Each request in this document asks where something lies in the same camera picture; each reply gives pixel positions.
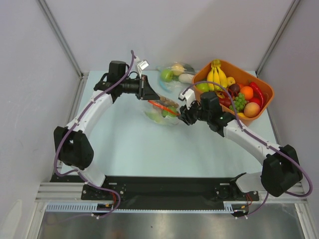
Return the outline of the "dark purple fake fruit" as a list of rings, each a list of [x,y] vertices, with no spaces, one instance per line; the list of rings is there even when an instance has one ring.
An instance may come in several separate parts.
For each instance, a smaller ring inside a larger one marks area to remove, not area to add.
[[[228,91],[233,94],[238,94],[240,92],[240,86],[238,84],[232,84],[228,87]]]

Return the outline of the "brown longan bunch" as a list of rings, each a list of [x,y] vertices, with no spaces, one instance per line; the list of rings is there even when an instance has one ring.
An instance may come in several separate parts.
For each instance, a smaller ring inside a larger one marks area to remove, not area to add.
[[[176,109],[179,107],[179,104],[177,102],[164,96],[160,96],[160,103],[166,107],[174,107]]]

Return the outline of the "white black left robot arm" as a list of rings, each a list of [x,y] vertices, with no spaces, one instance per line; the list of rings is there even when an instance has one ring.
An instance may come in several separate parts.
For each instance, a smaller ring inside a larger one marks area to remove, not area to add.
[[[83,110],[65,127],[54,130],[54,161],[62,161],[72,167],[84,181],[94,185],[92,193],[98,199],[109,196],[110,187],[104,184],[105,174],[94,162],[94,150],[89,135],[102,114],[112,106],[121,94],[134,94],[139,100],[158,100],[159,95],[151,88],[142,70],[147,60],[133,57],[130,65],[123,61],[111,61],[109,71],[95,85],[94,92]]]

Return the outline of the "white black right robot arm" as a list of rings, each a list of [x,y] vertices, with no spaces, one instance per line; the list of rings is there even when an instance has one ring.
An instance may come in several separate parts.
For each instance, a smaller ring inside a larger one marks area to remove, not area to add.
[[[248,192],[265,190],[274,197],[283,193],[301,181],[302,172],[296,166],[298,157],[290,145],[284,147],[269,143],[259,137],[238,121],[235,115],[222,110],[219,98],[214,92],[201,94],[200,100],[195,99],[195,92],[188,89],[178,96],[186,104],[180,107],[179,119],[187,125],[203,121],[209,128],[220,136],[227,138],[254,156],[262,165],[257,173],[242,173],[233,181],[230,195],[236,199],[243,199]]]

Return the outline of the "red zip clear bag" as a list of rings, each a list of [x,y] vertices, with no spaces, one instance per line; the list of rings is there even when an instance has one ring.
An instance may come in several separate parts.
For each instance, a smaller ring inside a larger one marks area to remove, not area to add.
[[[159,100],[148,100],[143,112],[152,121],[161,125],[176,125],[179,122],[179,104],[167,97],[160,96]]]

